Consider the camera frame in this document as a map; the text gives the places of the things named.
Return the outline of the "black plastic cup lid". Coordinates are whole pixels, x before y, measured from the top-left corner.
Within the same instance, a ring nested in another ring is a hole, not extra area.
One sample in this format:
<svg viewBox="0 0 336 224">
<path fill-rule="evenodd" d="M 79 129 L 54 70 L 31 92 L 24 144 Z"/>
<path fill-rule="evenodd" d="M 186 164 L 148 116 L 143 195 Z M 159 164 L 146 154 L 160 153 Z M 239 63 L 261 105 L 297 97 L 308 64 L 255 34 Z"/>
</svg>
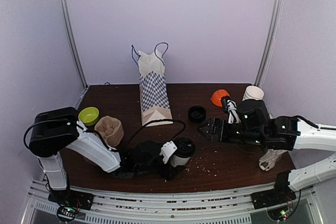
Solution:
<svg viewBox="0 0 336 224">
<path fill-rule="evenodd" d="M 195 153 L 195 144 L 187 137 L 176 138 L 173 143 L 177 147 L 174 154 L 180 158 L 188 158 Z"/>
</svg>

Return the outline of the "cardboard cup carrier stack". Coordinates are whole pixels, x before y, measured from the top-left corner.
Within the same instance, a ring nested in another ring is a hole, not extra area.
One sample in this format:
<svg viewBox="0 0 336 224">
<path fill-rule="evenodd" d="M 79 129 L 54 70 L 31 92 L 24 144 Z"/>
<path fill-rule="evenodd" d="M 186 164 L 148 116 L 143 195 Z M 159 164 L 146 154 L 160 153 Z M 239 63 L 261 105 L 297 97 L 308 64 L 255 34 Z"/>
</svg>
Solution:
<svg viewBox="0 0 336 224">
<path fill-rule="evenodd" d="M 117 147 L 124 137 L 124 130 L 119 119 L 110 116 L 102 117 L 94 129 L 100 133 L 104 142 L 111 147 Z"/>
</svg>

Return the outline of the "white paper coffee cup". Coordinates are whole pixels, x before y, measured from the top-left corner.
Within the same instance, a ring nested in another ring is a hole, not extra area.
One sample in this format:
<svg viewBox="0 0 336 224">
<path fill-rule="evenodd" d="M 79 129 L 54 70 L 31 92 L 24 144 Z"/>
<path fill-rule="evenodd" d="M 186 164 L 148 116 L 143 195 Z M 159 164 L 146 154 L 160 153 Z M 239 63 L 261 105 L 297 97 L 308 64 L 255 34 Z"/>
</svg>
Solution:
<svg viewBox="0 0 336 224">
<path fill-rule="evenodd" d="M 182 155 L 178 152 L 175 152 L 170 158 L 170 164 L 171 164 L 172 167 L 185 166 L 190 158 L 191 158 L 190 155 L 186 156 L 186 155 Z"/>
</svg>

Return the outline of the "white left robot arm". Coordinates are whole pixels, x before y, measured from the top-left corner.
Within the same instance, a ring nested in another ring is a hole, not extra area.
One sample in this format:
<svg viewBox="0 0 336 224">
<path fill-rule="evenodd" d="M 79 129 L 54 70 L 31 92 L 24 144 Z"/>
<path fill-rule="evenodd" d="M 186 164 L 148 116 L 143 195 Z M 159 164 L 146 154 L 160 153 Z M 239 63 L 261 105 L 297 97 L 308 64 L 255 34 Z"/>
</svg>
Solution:
<svg viewBox="0 0 336 224">
<path fill-rule="evenodd" d="M 179 151 L 177 140 L 166 143 L 144 141 L 129 150 L 108 145 L 97 132 L 77 118 L 77 110 L 66 107 L 42 112 L 35 117 L 23 136 L 25 147 L 39 160 L 49 186 L 58 200 L 71 205 L 76 197 L 69 189 L 69 178 L 60 151 L 70 149 L 99 166 L 115 178 L 162 172 Z"/>
</svg>

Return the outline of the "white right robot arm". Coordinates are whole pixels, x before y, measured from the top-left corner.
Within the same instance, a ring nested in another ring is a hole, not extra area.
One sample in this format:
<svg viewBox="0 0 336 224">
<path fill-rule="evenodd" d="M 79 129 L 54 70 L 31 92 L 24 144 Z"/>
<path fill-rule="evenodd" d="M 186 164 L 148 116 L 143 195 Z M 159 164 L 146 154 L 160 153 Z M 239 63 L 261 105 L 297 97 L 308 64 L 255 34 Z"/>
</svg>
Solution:
<svg viewBox="0 0 336 224">
<path fill-rule="evenodd" d="M 303 116 L 270 118 L 263 100 L 247 99 L 238 106 L 229 106 L 229 98 L 222 98 L 225 113 L 235 111 L 236 122 L 210 118 L 197 127 L 208 141 L 257 145 L 268 150 L 292 151 L 316 149 L 335 151 L 335 126 L 315 124 Z M 277 175 L 269 192 L 272 203 L 279 204 L 289 196 L 289 190 L 305 187 L 335 177 L 335 155 L 306 166 Z"/>
</svg>

